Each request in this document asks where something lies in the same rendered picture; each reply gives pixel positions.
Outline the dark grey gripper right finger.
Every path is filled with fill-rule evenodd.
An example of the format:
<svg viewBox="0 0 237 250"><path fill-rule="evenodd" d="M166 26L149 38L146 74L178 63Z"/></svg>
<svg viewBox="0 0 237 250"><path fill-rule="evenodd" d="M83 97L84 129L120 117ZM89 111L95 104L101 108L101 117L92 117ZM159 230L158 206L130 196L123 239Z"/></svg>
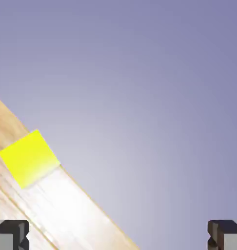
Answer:
<svg viewBox="0 0 237 250"><path fill-rule="evenodd" d="M210 220L207 231L210 235L208 250L237 250L237 222L234 220Z"/></svg>

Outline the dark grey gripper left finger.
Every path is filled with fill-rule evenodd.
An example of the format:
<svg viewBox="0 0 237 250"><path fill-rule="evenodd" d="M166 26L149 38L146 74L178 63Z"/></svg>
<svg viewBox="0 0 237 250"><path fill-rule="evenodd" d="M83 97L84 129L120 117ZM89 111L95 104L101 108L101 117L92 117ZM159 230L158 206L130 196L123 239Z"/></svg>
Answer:
<svg viewBox="0 0 237 250"><path fill-rule="evenodd" d="M27 220L0 220L0 250L30 250Z"/></svg>

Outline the large yellow box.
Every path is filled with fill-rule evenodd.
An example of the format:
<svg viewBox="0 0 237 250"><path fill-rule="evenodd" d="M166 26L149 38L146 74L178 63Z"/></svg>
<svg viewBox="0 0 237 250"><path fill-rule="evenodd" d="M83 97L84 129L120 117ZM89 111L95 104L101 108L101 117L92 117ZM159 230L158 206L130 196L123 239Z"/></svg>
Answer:
<svg viewBox="0 0 237 250"><path fill-rule="evenodd" d="M0 157L21 188L26 188L60 166L39 130L0 151Z"/></svg>

